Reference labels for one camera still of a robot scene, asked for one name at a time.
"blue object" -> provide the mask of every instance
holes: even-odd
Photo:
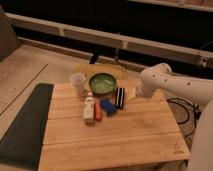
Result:
[[[116,113],[116,107],[109,101],[108,98],[100,100],[100,106],[107,112],[108,117]]]

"gray cushion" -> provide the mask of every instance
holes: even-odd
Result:
[[[53,85],[38,84],[0,141],[0,159],[39,163]]]

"small cup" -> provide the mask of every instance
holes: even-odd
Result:
[[[69,81],[72,83],[75,91],[78,95],[82,96],[84,94],[84,85],[86,82],[86,77],[83,73],[74,73],[70,76]]]

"bottle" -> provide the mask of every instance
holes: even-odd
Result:
[[[84,122],[86,125],[94,124],[94,98],[92,92],[88,92],[84,100]]]

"black and white object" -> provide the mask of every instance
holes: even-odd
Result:
[[[116,98],[115,98],[115,107],[116,108],[123,109],[124,95],[125,95],[125,88],[118,87],[116,90]]]

